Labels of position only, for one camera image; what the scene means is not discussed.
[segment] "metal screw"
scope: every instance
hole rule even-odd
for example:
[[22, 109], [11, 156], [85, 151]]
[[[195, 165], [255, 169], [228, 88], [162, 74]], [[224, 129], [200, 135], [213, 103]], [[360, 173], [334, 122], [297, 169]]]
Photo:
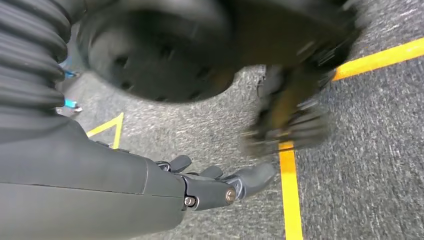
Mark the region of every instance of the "metal screw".
[[236, 200], [236, 190], [229, 188], [225, 193], [225, 200], [227, 203], [232, 204]]
[[185, 204], [187, 207], [193, 207], [193, 206], [196, 204], [196, 199], [195, 199], [194, 197], [187, 196], [187, 197], [185, 197], [185, 199], [184, 199], [184, 204]]

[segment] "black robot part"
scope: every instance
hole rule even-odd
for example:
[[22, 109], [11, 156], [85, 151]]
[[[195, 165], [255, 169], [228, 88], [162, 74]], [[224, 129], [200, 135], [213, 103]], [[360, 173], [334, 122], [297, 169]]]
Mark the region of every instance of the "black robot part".
[[[166, 0], [145, 2], [156, 7], [163, 3], [163, 10], [172, 6]], [[176, 227], [187, 209], [227, 206], [266, 187], [275, 174], [269, 164], [228, 177], [221, 177], [216, 167], [182, 174], [179, 171], [186, 167], [187, 158], [155, 163], [111, 149], [89, 140], [76, 121], [55, 112], [64, 105], [64, 96], [55, 89], [64, 79], [58, 63], [67, 57], [71, 26], [83, 17], [86, 25], [81, 28], [80, 47], [86, 46], [81, 52], [89, 67], [108, 81], [112, 77], [128, 81], [119, 86], [130, 93], [169, 102], [217, 95], [231, 84], [235, 72], [249, 65], [295, 68], [305, 59], [317, 57], [313, 67], [320, 66], [319, 72], [325, 72], [344, 59], [338, 52], [344, 49], [341, 52], [345, 53], [349, 44], [340, 46], [356, 39], [354, 11], [343, 4], [332, 5], [330, 0], [206, 2], [215, 6], [215, 14], [199, 25], [199, 37], [188, 43], [187, 29], [180, 27], [198, 20], [193, 12], [180, 14], [186, 19], [168, 25], [169, 19], [175, 20], [174, 13], [158, 18], [163, 11], [150, 9], [149, 18], [162, 32], [147, 28], [140, 31], [142, 36], [131, 31], [122, 35], [126, 37], [123, 41], [147, 43], [144, 46], [153, 44], [151, 38], [159, 35], [166, 40], [165, 48], [158, 48], [166, 59], [173, 50], [181, 50], [184, 54], [175, 54], [182, 64], [210, 81], [204, 84], [207, 94], [196, 94], [189, 82], [182, 80], [183, 74], [176, 75], [169, 81], [181, 81], [182, 87], [176, 88], [179, 93], [172, 95], [170, 88], [161, 85], [164, 90], [153, 86], [155, 95], [150, 96], [132, 87], [138, 82], [125, 78], [125, 71], [109, 65], [113, 71], [108, 72], [109, 68], [98, 65], [99, 60], [122, 67], [130, 64], [122, 52], [103, 59], [100, 51], [110, 47], [111, 38], [112, 43], [116, 41], [115, 31], [131, 29], [128, 23], [140, 17], [142, 0], [0, 0], [0, 239], [128, 239]], [[136, 11], [128, 21], [108, 24], [104, 19], [114, 15], [102, 13], [112, 7], [117, 16]], [[94, 28], [86, 32], [92, 24]], [[193, 42], [195, 47], [187, 47]], [[147, 51], [143, 45], [128, 46]], [[331, 51], [342, 57], [328, 58], [335, 55]], [[193, 62], [202, 67], [195, 68]], [[175, 68], [169, 64], [166, 69]], [[211, 195], [219, 199], [213, 201]]]
[[343, 63], [358, 36], [357, 12], [334, 0], [118, 1], [81, 23], [89, 69], [130, 94], [157, 102], [214, 97], [251, 65], [289, 69], [311, 56]]

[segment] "yellow floor marking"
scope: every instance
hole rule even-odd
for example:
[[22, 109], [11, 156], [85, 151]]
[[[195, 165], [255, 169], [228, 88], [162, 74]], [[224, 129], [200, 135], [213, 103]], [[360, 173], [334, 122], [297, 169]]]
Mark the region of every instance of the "yellow floor marking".
[[103, 123], [102, 125], [94, 128], [93, 130], [90, 130], [87, 132], [87, 136], [91, 138], [92, 136], [99, 134], [105, 130], [108, 130], [112, 128], [113, 126], [116, 126], [115, 128], [115, 137], [113, 138], [113, 149], [118, 149], [120, 140], [121, 140], [121, 131], [122, 131], [122, 124], [124, 122], [124, 113], [122, 112], [119, 114], [119, 116], [115, 117], [114, 119]]
[[341, 65], [334, 81], [401, 63], [424, 55], [424, 37]]
[[[279, 149], [290, 149], [291, 143], [281, 143]], [[284, 209], [285, 238], [302, 240], [302, 219], [299, 203], [298, 178], [294, 151], [279, 153], [281, 169], [282, 208]]]
[[[407, 60], [424, 56], [424, 37], [409, 43], [389, 48], [387, 50], [365, 56], [345, 63], [337, 69], [334, 81], [354, 75], [366, 73], [375, 69], [387, 67]], [[279, 149], [293, 147], [282, 143]], [[287, 240], [301, 240], [302, 219], [299, 203], [298, 181], [296, 175], [296, 160], [294, 151], [279, 154], [281, 167], [282, 203], [284, 211], [284, 227]]]

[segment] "gray carpet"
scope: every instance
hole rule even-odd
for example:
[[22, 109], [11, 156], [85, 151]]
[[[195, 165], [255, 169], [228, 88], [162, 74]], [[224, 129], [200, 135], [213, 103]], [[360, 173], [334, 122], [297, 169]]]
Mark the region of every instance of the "gray carpet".
[[[365, 0], [371, 21], [352, 58], [424, 37], [424, 1]], [[424, 239], [424, 58], [335, 82], [321, 100], [332, 113], [333, 135], [323, 146], [296, 153], [305, 239]], [[241, 154], [238, 133], [258, 99], [260, 67], [211, 100], [177, 108], [139, 101], [87, 74], [67, 96], [91, 130], [119, 113], [121, 148], [155, 161], [179, 154], [191, 170], [211, 164], [228, 173], [256, 160]], [[111, 143], [113, 131], [95, 136]], [[270, 157], [265, 161], [277, 161]], [[281, 183], [226, 209], [193, 212], [176, 229], [142, 239], [281, 239]]]

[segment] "robotic hand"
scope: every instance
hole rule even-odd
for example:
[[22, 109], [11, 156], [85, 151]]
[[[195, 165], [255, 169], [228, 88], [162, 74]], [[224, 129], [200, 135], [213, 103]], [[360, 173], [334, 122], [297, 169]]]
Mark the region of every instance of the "robotic hand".
[[225, 91], [245, 66], [267, 65], [249, 148], [317, 144], [326, 121], [305, 104], [361, 33], [352, 0], [0, 0], [0, 239], [117, 239], [176, 227], [187, 210], [264, 189], [267, 163], [227, 177], [191, 160], [154, 162], [87, 138], [58, 115], [71, 26], [85, 65], [157, 102]]

